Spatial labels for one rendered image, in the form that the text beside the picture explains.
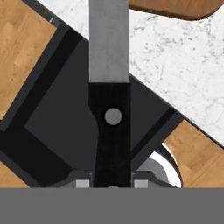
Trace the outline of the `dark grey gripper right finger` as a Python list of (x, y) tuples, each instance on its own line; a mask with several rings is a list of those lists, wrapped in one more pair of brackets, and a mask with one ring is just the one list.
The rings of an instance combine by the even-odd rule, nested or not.
[(152, 171), (133, 171), (132, 186), (134, 188), (173, 188), (173, 185), (158, 179)]

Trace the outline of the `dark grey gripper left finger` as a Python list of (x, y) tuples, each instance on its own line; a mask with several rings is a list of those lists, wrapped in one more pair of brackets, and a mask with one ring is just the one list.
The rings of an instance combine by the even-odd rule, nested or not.
[(93, 173), (91, 171), (72, 171), (67, 178), (51, 184), (51, 188), (91, 188), (93, 185)]

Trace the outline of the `dark grey open drawer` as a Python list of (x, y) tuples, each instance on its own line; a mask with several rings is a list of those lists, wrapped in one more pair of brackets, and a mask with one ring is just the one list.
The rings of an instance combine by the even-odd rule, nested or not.
[[(88, 105), (88, 41), (60, 24), (5, 117), (0, 158), (28, 185), (50, 187), (91, 171), (98, 125)], [(183, 116), (136, 78), (130, 80), (130, 167), (138, 168)]]

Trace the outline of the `brown wooden cutting board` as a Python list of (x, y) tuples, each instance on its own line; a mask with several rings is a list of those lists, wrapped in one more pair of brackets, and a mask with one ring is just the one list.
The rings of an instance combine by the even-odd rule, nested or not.
[(223, 4), (224, 0), (129, 0), (132, 10), (189, 21), (207, 18)]

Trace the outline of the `white and black round object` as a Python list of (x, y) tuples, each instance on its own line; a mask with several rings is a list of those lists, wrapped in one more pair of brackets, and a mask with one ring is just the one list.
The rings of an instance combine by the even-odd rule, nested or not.
[(152, 171), (159, 180), (177, 188), (183, 187), (177, 160), (164, 143), (152, 152), (138, 170)]

